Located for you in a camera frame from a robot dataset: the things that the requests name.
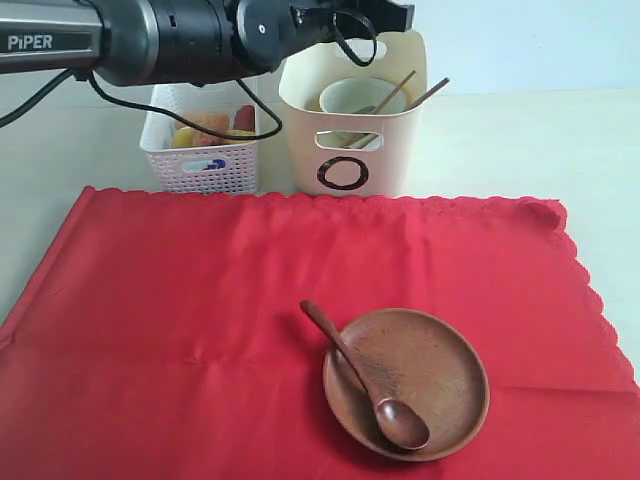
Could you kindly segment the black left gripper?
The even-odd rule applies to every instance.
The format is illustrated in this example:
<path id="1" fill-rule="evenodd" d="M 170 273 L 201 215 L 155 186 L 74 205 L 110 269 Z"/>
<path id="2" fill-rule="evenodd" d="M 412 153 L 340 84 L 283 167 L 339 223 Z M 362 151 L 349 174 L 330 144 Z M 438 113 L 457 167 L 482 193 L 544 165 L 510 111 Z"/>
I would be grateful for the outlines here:
<path id="1" fill-rule="evenodd" d="M 297 39 L 305 46 L 348 39 L 372 39 L 380 33 L 406 32 L 415 6 L 396 1 L 290 1 Z"/>

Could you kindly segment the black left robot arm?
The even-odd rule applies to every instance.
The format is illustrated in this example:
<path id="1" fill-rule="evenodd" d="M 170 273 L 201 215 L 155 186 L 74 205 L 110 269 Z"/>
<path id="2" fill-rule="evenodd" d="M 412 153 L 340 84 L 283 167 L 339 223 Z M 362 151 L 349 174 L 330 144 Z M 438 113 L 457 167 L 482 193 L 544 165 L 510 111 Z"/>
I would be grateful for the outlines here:
<path id="1" fill-rule="evenodd" d="M 396 1 L 4 1 L 1 71 L 92 70 L 119 86 L 235 81 L 319 43 L 411 29 Z"/>

